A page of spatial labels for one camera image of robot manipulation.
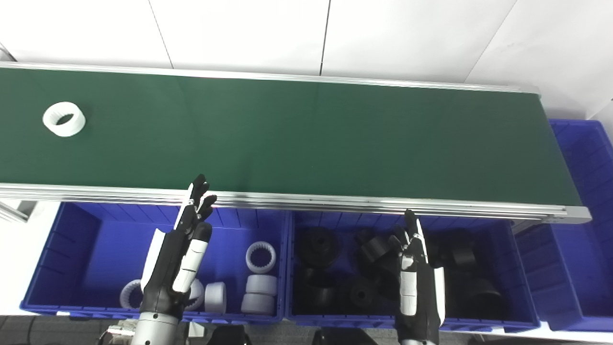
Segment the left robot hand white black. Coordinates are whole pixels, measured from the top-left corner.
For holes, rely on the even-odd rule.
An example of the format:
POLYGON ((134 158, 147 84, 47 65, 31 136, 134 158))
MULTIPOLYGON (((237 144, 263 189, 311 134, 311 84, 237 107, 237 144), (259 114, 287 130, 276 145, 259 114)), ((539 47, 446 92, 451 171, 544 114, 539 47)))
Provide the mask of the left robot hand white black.
POLYGON ((213 213, 216 195, 206 196, 209 184, 199 174, 188 187, 175 225, 166 233, 151 277, 144 288, 140 314, 166 315, 181 321, 211 240, 213 227, 206 219, 213 213))

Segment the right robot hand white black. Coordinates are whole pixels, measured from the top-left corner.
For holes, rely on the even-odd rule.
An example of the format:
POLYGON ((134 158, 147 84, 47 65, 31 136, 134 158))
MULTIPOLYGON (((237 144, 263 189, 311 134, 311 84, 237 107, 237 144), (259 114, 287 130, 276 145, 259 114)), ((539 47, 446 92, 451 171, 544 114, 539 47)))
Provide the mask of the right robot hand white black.
POLYGON ((399 305, 394 316, 401 345, 438 345, 444 320, 444 277, 429 261, 426 237, 420 219, 404 212, 404 226, 395 225, 389 245, 396 254, 399 305))

